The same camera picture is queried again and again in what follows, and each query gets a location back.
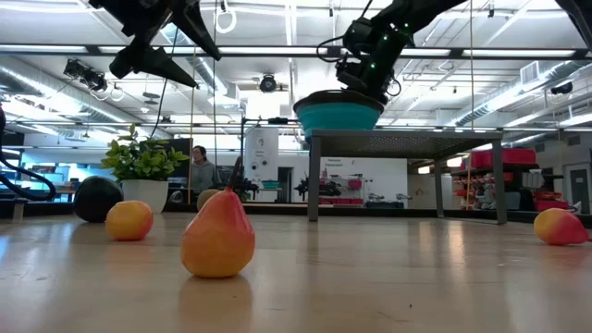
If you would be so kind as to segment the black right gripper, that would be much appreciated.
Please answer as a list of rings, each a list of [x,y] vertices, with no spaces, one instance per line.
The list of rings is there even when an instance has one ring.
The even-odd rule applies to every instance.
[[[382,105],[402,93],[400,82],[395,77],[396,59],[374,59],[363,55],[359,62],[350,62],[348,57],[336,63],[336,77],[347,90],[372,98]]]

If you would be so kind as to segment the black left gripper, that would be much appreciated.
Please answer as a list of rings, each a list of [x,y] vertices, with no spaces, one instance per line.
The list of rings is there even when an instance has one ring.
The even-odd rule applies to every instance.
[[[197,46],[214,60],[222,55],[205,27],[200,0],[89,0],[95,9],[104,9],[132,37],[133,44],[150,45],[155,35],[173,22]],[[119,51],[109,69],[118,79],[131,72],[144,72],[196,88],[195,80],[177,65],[163,47],[129,45]]]

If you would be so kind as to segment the teal bowl with black rim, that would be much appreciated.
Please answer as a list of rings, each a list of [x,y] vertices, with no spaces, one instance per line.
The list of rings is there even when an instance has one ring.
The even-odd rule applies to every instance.
[[[359,92],[326,90],[302,98],[293,111],[309,140],[314,130],[372,130],[384,106]]]

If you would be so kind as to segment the brown kiwi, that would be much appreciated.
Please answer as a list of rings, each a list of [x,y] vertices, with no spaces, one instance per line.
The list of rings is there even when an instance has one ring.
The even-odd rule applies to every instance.
[[[219,189],[207,189],[207,190],[202,191],[197,197],[197,202],[196,202],[197,210],[200,211],[204,207],[204,205],[207,203],[207,201],[212,196],[216,195],[219,192],[220,192]]]

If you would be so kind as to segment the dark green round fruit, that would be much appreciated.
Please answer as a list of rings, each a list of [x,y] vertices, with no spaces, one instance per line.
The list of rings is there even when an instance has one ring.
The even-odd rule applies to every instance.
[[[89,223],[104,223],[110,209],[123,198],[123,191],[113,180],[88,177],[75,192],[73,213]]]

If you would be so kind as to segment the round yellow-orange peach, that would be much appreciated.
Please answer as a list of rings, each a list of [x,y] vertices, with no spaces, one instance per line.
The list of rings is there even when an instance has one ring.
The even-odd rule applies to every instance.
[[[154,214],[141,201],[116,203],[107,213],[105,229],[115,241],[141,241],[152,229]]]

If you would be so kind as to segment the green plant in white pot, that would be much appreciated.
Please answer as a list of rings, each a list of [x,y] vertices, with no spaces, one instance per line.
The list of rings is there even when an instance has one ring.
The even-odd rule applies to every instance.
[[[168,178],[190,157],[167,140],[138,138],[135,126],[130,126],[129,134],[109,143],[101,167],[111,170],[126,201],[143,202],[158,215],[167,202]]]

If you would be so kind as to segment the person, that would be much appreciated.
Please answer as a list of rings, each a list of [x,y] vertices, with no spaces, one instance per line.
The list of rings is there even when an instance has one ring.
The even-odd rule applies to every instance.
[[[196,195],[213,189],[219,182],[216,165],[208,160],[204,147],[196,145],[191,150],[191,189]]]

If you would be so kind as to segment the storage rack with small bins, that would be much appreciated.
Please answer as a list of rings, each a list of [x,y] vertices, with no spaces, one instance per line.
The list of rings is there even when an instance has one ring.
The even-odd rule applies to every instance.
[[[537,163],[532,149],[504,148],[501,154],[506,208],[509,211],[542,212],[570,205],[554,186],[560,179],[550,168]],[[462,210],[495,210],[496,179],[493,152],[473,153],[463,159],[460,169],[451,173],[452,194]]]

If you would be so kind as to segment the orange-yellow pear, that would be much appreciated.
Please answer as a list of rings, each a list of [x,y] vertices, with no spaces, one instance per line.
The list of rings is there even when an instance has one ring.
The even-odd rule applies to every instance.
[[[180,260],[200,278],[227,278],[253,259],[255,234],[239,196],[230,188],[209,198],[181,240]]]

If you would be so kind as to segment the orange-red pear with stem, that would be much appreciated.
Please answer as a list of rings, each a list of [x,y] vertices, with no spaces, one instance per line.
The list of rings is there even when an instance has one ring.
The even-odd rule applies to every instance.
[[[592,241],[580,218],[560,208],[550,208],[539,213],[534,220],[534,233],[548,245],[575,245]]]

